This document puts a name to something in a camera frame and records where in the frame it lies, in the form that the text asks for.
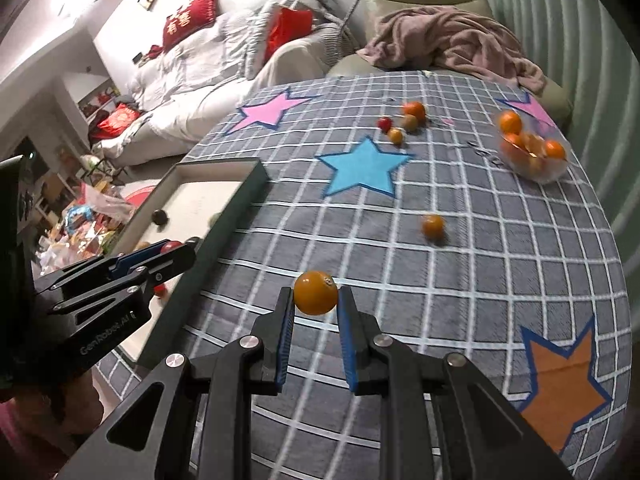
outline white pillow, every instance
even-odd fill
[[[264,66],[267,39],[278,19],[281,8],[282,6],[276,2],[267,3],[253,18],[251,34],[246,42],[246,58],[244,60],[244,77],[249,81],[255,79]]]

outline red pillow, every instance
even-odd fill
[[[269,33],[267,50],[264,53],[266,63],[273,53],[285,43],[304,38],[311,33],[314,14],[311,10],[291,10],[282,7],[278,19]]]
[[[113,114],[98,124],[98,128],[112,137],[119,136],[131,123],[140,117],[140,113],[132,110],[126,104],[120,103]]]
[[[171,50],[196,30],[216,21],[218,0],[189,0],[189,3],[168,16],[162,32],[162,49]]]

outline pink star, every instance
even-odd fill
[[[284,113],[289,108],[309,102],[311,99],[313,97],[289,99],[289,89],[287,88],[264,104],[240,107],[238,111],[244,115],[244,119],[233,126],[225,135],[232,134],[251,124],[261,124],[270,130],[277,130]]]
[[[554,120],[549,117],[545,109],[540,103],[532,97],[528,92],[524,92],[524,101],[508,101],[506,99],[498,99],[501,103],[509,105],[511,108],[517,108],[526,114],[536,118],[542,126],[542,133],[548,132],[550,129],[556,128]]]

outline plastic bag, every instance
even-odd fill
[[[97,213],[102,213],[114,220],[126,224],[135,207],[119,196],[110,196],[82,183],[81,202]]]
[[[84,260],[78,255],[78,251],[71,246],[66,240],[65,242],[57,242],[51,244],[46,251],[40,255],[40,269],[42,276],[49,274],[55,270],[63,269],[66,266]]]

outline star pattern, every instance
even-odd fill
[[[350,152],[318,155],[321,162],[335,170],[324,195],[331,196],[354,186],[362,186],[394,198],[396,194],[391,172],[412,156],[381,152],[370,137],[362,139]]]
[[[556,124],[554,120],[549,117],[549,114],[546,113],[546,110],[540,105],[535,97],[532,97],[528,92],[524,92],[524,101],[513,101],[507,99],[496,99],[498,102],[506,104],[511,108],[516,108],[516,110],[520,110],[526,114],[529,114],[533,118],[536,119],[538,124],[540,125],[540,133],[545,134],[550,130],[556,128]]]
[[[522,328],[532,392],[520,407],[522,416],[558,454],[574,430],[611,402],[593,376],[595,324],[591,318],[575,343],[560,348]]]
[[[277,130],[284,114],[290,108],[304,103],[308,103],[314,97],[290,98],[290,91],[287,88],[283,92],[277,94],[267,102],[261,105],[249,105],[238,108],[238,111],[244,115],[242,120],[226,131],[228,136],[238,130],[242,130],[252,124],[260,124],[270,130]]]

